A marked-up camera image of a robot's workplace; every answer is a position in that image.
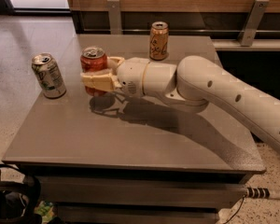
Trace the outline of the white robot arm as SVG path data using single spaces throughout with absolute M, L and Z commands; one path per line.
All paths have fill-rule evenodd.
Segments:
M 178 64 L 109 57 L 106 69 L 84 72 L 81 81 L 98 91 L 154 97 L 184 112 L 199 113 L 212 103 L 280 154 L 280 100 L 204 57 L 191 55 Z

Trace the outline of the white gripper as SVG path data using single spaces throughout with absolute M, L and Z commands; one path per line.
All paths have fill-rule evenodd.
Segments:
M 109 70 L 81 73 L 81 81 L 86 87 L 98 91 L 114 91 L 121 88 L 127 96 L 140 98 L 144 95 L 143 79 L 149 63 L 150 60 L 145 58 L 125 60 L 123 57 L 108 57 L 107 67 L 112 70 L 118 68 L 117 75 L 113 75 Z

